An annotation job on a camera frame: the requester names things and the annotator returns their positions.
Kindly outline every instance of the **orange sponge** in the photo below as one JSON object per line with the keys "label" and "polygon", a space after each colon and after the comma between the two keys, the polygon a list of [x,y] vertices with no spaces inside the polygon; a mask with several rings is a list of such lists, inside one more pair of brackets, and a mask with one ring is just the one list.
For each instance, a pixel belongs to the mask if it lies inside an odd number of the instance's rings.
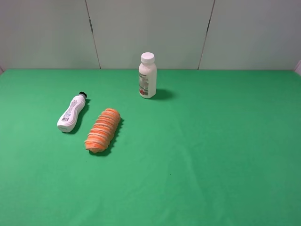
{"label": "orange sponge", "polygon": [[118,111],[108,108],[102,112],[85,141],[86,150],[96,153],[107,149],[119,122],[120,114]]}

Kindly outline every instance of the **white wall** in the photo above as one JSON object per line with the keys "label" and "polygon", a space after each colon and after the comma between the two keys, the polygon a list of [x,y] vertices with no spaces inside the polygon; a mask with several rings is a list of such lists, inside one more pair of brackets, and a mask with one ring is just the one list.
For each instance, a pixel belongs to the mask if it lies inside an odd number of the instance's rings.
{"label": "white wall", "polygon": [[289,69],[301,60],[301,0],[216,0],[200,69]]}
{"label": "white wall", "polygon": [[213,0],[87,0],[101,68],[197,69]]}
{"label": "white wall", "polygon": [[[0,1],[0,65],[7,68],[197,69],[214,0]],[[216,0],[200,69],[294,69],[301,0]]]}
{"label": "white wall", "polygon": [[99,68],[84,0],[0,2],[6,68]]}

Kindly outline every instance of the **green tablecloth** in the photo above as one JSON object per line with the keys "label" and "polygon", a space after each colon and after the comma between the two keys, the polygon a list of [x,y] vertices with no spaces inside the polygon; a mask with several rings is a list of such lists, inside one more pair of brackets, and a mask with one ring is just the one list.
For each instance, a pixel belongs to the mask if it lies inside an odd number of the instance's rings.
{"label": "green tablecloth", "polygon": [[[290,71],[7,70],[0,226],[300,226],[301,78]],[[90,99],[76,128],[57,120]],[[112,146],[84,141],[105,108]]]}

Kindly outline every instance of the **bottle cap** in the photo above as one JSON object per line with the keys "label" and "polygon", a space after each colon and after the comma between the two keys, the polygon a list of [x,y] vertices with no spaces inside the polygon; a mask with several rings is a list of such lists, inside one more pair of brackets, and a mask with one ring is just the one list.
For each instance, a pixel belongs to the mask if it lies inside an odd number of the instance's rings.
{"label": "bottle cap", "polygon": [[85,96],[85,99],[87,98],[86,93],[84,93],[84,92],[79,92],[79,94],[81,94],[82,96]]}
{"label": "bottle cap", "polygon": [[155,55],[153,53],[142,53],[141,62],[145,64],[152,64],[155,62]]}

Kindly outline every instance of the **white bottle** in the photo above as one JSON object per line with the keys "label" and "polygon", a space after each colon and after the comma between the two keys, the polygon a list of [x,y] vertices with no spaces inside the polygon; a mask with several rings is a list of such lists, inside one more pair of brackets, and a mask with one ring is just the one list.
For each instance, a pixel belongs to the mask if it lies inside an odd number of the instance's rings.
{"label": "white bottle", "polygon": [[57,127],[65,133],[71,132],[75,127],[77,117],[80,111],[84,108],[86,103],[87,95],[84,92],[80,92],[79,95],[75,96],[68,109],[60,117],[57,122]]}
{"label": "white bottle", "polygon": [[139,66],[139,92],[143,98],[151,98],[156,94],[157,67],[155,65],[155,55],[143,53]]}

